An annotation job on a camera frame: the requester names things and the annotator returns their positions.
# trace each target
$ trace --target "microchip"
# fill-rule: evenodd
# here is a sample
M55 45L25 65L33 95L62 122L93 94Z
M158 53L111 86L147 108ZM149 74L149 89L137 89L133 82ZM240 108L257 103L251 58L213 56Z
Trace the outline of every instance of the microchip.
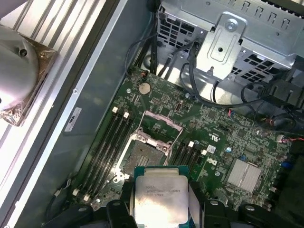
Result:
M226 181L252 193L260 174L261 170L259 168L239 159L234 159Z
M246 134L246 131L242 130L242 129L240 129L237 133L238 137L240 137L240 138L244 138L245 134Z
M214 120L216 117L217 113L210 110L210 112L208 113L208 118L210 118L211 120Z
M128 158L124 172L130 176L134 175L136 166L156 166L163 165L165 154L141 141L135 141L131 155Z

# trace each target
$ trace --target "metal bracket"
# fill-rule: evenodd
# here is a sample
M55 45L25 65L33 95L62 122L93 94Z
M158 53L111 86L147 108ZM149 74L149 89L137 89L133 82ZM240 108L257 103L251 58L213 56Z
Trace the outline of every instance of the metal bracket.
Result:
M197 68L212 71L215 77L224 79L241 51L239 40L246 23L230 14L223 14L215 31L210 31L197 56Z

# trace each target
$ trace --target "capacitor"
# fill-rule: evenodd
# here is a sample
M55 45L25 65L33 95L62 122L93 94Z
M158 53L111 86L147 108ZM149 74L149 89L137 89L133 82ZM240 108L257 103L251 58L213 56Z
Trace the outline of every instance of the capacitor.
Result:
M259 135L259 136L261 136L261 137L267 137L267 136L270 135L270 132L266 131L266 130L257 130L256 134Z
M231 149L231 147L227 147L227 148L225 149L225 151L226 151L227 153L231 153L231 152L232 152L232 149Z
M246 161L246 158L247 158L246 155L242 155L242 156L241 156L241 160L242 160L243 162Z
M292 169L293 165L289 162L282 162L281 166L285 169Z
M275 157L276 160L278 161L285 161L287 159L287 156L285 154L278 154L276 157Z

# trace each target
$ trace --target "red wire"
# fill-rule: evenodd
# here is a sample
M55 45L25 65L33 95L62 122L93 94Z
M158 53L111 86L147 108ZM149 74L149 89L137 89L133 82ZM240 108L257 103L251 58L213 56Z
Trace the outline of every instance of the red wire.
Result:
M304 138L289 138L288 139L289 141L295 141L295 140L302 140L302 141L304 141Z

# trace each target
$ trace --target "wire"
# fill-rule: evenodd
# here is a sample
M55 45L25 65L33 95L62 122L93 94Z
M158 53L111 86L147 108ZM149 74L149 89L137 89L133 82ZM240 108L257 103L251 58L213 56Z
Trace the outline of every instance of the wire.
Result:
M157 33L157 18L154 15L153 32ZM157 36L151 38L151 62L150 62L150 73L156 74L157 71Z
M254 86L254 85L262 85L262 86L267 86L266 82L252 82L247 84L246 86L243 87L243 89L241 90L241 100L243 103L247 102L247 99L245 98L245 89L248 88L249 86ZM252 113L256 113L255 109L251 106L248 105L248 107L251 109Z
M182 73L187 65L189 65L189 63L184 63L180 69L180 83L181 83L182 87L184 88L184 90L186 90L191 96L191 95L193 95L192 91L187 89L187 86L182 79Z
M252 126L246 126L246 125L242 125L241 123L237 122L236 119L233 117L233 115L235 114L235 112L233 110L229 110L228 112L228 116L230 117L230 119L235 122L236 124L242 126L242 127L246 127L246 128L256 128L256 127L262 127L259 122L257 121L257 114L258 114L258 111L260 110L260 108L265 104L265 102L262 102L256 109L255 111L255 115L254 115L254 123Z
M184 45L184 46L182 46L182 47L176 49L175 51L173 51L173 52L171 53L172 58L171 58L171 57L168 57L168 58L167 58L167 60L166 60L166 62L165 62L165 64L164 64L164 66L163 66L163 68L160 70L160 72L158 73L157 76L158 76L158 77L161 77L161 76L163 75L163 73L165 72L165 70L167 69L167 67L170 65L171 60L173 59L173 56L174 56L174 55L176 55L176 54L179 53L179 52L182 52L182 51L185 51L185 50L189 49L189 48L193 45L193 42L194 42L194 41L192 41L192 42L190 42L190 43L188 43L188 44L186 44L186 45Z
M66 181L61 185L60 188L58 188L56 190L56 192L54 193L54 195L52 196L52 199L50 200L50 202L47 205L46 208L46 212L45 212L45 222L49 222L52 217L51 217L51 209L52 209L52 205L54 204L56 198L59 196L59 194L61 193L62 190L67 189L68 187L70 187L71 185L71 179L66 179Z
M217 89L219 85L219 81L216 81L213 85L213 88L212 88L212 99L213 99L213 102L216 103L216 99L215 99L215 90Z
M192 90L194 91L194 94L196 95L198 100L200 102L202 102L204 105L209 106L209 107L215 107L215 108L239 108L239 107L247 106L250 104L255 104L255 103L261 101L261 99L257 99L257 100L246 102L246 103L231 105L231 104L217 104L217 103L211 102L210 100L207 100L207 99L201 97L200 93L197 89L195 79L194 79L194 66L195 66L195 62L196 62L194 52L195 52L195 46L193 46L191 48L190 55L189 55L189 57L190 57L190 60L189 60L190 83L191 83Z
M148 39L150 39L150 38L152 38L152 37L155 37L155 36L157 36L157 33L152 34L152 35L150 35L150 36L147 36L147 37L145 37L145 38L143 38L143 39L140 39L140 40L138 40L138 41L132 43L131 46L129 47L129 49L128 49L128 51L127 51L127 54L126 54L126 56L125 56L125 59L124 59L124 70L125 70L125 74L126 74L128 77L131 77L131 75L130 75L129 72L128 72L128 59L129 59L130 52L132 51L132 48L133 48L135 45L137 45L137 44L139 44L139 43L142 43L142 42L144 42L144 41L146 41L146 40L148 40Z

